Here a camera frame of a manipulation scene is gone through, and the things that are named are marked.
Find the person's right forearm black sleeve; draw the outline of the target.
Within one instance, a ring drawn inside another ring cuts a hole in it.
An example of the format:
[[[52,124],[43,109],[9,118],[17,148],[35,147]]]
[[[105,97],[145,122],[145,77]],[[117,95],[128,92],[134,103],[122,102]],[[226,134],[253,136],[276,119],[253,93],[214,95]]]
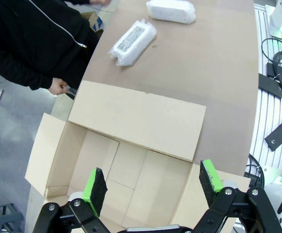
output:
[[[52,85],[52,77],[34,71],[23,61],[17,59],[0,43],[0,75],[6,80],[28,86],[31,90],[39,88],[49,89]]]

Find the black flat plate with hole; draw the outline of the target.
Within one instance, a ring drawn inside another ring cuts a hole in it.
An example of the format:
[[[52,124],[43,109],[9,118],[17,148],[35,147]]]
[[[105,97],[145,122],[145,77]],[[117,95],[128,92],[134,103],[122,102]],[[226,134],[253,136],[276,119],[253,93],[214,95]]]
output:
[[[271,151],[282,145],[282,123],[265,138],[265,142]]]

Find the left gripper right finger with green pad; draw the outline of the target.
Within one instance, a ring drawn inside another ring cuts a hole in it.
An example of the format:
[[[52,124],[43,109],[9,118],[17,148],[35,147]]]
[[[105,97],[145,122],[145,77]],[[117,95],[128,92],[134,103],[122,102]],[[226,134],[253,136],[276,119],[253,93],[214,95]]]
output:
[[[246,192],[227,186],[220,179],[210,159],[200,162],[199,181],[209,209],[193,233],[220,233],[228,218],[237,218],[246,233],[282,233],[271,202],[261,187]]]

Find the bubble-wrapped clock all white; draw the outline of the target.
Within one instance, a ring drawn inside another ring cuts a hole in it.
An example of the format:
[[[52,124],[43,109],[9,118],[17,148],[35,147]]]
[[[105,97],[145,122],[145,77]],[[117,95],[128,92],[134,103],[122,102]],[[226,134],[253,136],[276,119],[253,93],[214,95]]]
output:
[[[149,0],[148,14],[153,19],[191,24],[196,20],[196,9],[187,0]]]

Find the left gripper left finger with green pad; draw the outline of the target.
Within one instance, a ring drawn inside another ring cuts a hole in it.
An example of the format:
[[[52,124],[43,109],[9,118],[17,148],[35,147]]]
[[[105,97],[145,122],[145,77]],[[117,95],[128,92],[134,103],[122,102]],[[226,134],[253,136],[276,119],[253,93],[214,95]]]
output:
[[[103,171],[97,167],[92,170],[79,198],[63,206],[55,202],[43,205],[33,233],[72,233],[73,229],[81,229],[83,233],[108,233],[99,219],[106,192]]]

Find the blue and white carton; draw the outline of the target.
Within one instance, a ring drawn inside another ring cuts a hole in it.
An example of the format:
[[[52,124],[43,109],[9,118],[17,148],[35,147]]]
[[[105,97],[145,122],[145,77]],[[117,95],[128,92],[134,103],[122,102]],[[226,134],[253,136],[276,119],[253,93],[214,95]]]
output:
[[[81,16],[89,22],[90,27],[93,29],[93,31],[96,32],[100,30],[103,21],[96,12],[83,12],[81,13]]]

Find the grey plastic stool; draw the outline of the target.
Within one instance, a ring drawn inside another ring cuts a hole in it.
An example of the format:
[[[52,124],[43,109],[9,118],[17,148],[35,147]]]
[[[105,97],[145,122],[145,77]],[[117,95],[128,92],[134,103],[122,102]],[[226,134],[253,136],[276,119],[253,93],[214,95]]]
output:
[[[22,233],[23,214],[13,203],[0,206],[0,233]]]

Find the person's right hand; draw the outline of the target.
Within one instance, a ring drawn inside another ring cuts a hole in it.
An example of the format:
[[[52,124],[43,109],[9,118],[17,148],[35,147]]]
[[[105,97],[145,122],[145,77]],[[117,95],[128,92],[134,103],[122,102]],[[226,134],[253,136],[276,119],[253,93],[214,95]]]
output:
[[[52,83],[48,91],[54,95],[61,95],[67,93],[68,84],[59,78],[52,78]]]

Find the person in black zip hoodie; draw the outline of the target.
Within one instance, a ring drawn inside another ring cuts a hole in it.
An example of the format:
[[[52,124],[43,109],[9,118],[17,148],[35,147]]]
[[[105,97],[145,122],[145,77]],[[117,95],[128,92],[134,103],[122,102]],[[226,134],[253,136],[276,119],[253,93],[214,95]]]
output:
[[[74,5],[89,0],[0,0],[0,43],[34,71],[78,89],[98,34]]]

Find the bubble-wrapped clock with dark face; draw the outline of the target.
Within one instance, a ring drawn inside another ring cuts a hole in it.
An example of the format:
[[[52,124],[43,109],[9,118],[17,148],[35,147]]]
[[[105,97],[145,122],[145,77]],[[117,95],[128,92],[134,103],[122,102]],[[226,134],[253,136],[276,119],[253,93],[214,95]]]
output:
[[[116,65],[132,66],[156,36],[156,29],[150,22],[137,20],[111,47],[110,57]]]

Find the open brown cardboard box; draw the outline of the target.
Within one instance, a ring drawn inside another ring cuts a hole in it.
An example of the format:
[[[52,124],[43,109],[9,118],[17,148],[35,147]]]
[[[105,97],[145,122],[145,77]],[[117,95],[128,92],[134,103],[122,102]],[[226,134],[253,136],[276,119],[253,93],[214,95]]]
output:
[[[225,91],[193,91],[183,101],[84,81],[67,121],[43,115],[25,178],[47,201],[65,204],[99,167],[108,188],[101,218],[111,231],[194,227],[207,209],[200,160],[248,188],[251,129],[235,121],[244,112]]]

